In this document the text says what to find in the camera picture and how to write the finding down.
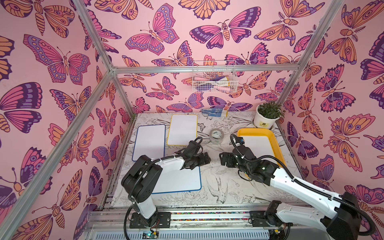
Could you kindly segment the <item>yellow-framed whiteboard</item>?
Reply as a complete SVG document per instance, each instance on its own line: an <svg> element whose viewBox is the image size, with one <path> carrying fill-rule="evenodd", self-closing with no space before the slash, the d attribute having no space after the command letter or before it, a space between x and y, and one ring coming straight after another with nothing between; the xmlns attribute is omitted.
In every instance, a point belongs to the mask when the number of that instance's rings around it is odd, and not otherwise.
<svg viewBox="0 0 384 240"><path fill-rule="evenodd" d="M197 138L197 115L172 115L168 133L168 146L187 146Z"/></svg>
<svg viewBox="0 0 384 240"><path fill-rule="evenodd" d="M250 148L255 157L264 155L274 156L274 151L271 142L266 136L243 136L245 146Z"/></svg>

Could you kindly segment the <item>blue-framed whiteboard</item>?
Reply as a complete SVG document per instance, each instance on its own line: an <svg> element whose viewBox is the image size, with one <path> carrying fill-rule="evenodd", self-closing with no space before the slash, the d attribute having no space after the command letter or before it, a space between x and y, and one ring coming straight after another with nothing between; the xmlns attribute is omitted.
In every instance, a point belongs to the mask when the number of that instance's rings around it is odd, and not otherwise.
<svg viewBox="0 0 384 240"><path fill-rule="evenodd" d="M164 173L162 171L153 194L199 191L202 188L200 167Z"/></svg>
<svg viewBox="0 0 384 240"><path fill-rule="evenodd" d="M132 161L136 162L139 157L161 158L165 156L165 125L150 125L138 127Z"/></svg>

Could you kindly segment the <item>yellow plastic storage box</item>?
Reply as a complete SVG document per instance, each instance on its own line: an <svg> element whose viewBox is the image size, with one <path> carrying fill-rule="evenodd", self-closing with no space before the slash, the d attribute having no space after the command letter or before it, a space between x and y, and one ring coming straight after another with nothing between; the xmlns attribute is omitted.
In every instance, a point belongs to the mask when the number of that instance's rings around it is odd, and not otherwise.
<svg viewBox="0 0 384 240"><path fill-rule="evenodd" d="M238 130L237 135L244 139L245 146L250 148L256 157L271 155L286 165L281 148L271 130L243 128Z"/></svg>

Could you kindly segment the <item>yellow-framed whiteboard back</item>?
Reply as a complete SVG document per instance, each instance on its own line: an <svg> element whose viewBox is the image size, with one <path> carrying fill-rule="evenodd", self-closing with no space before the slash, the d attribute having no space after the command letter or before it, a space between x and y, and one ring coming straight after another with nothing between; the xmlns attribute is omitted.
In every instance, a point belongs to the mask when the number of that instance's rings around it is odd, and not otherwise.
<svg viewBox="0 0 384 240"><path fill-rule="evenodd" d="M197 138L197 115L172 115L168 133L168 146L187 146Z"/></svg>

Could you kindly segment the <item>clear tape roll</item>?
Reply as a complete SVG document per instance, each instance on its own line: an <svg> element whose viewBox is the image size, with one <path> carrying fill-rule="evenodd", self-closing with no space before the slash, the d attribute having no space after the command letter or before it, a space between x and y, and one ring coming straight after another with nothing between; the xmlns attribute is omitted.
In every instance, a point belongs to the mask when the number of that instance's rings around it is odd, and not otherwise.
<svg viewBox="0 0 384 240"><path fill-rule="evenodd" d="M210 141L214 145L220 145L225 137L225 134L220 129L212 129L209 134Z"/></svg>

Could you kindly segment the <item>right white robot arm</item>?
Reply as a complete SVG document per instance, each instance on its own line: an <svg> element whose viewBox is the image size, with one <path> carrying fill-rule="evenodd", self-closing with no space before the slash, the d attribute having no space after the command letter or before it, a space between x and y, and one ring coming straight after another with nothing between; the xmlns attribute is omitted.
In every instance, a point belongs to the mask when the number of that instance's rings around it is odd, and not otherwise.
<svg viewBox="0 0 384 240"><path fill-rule="evenodd" d="M340 195L294 176L287 166L271 155L256 157L242 137L230 135L232 153L221 153L223 166L266 186L285 191L309 204L293 207L272 201L265 211L270 225L299 224L326 232L334 240L356 240L371 236L377 228L372 218L360 209L357 197L349 192Z"/></svg>

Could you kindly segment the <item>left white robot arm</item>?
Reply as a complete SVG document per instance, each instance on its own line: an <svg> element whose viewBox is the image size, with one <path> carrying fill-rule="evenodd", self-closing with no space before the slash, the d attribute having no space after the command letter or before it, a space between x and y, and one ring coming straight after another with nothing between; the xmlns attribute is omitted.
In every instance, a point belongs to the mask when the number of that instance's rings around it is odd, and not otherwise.
<svg viewBox="0 0 384 240"><path fill-rule="evenodd" d="M152 226L158 220L158 210L152 193L161 176L194 171L211 163L211 158L202 147L203 138L197 137L188 146L171 156L151 159L142 155L121 180L133 209L146 225Z"/></svg>

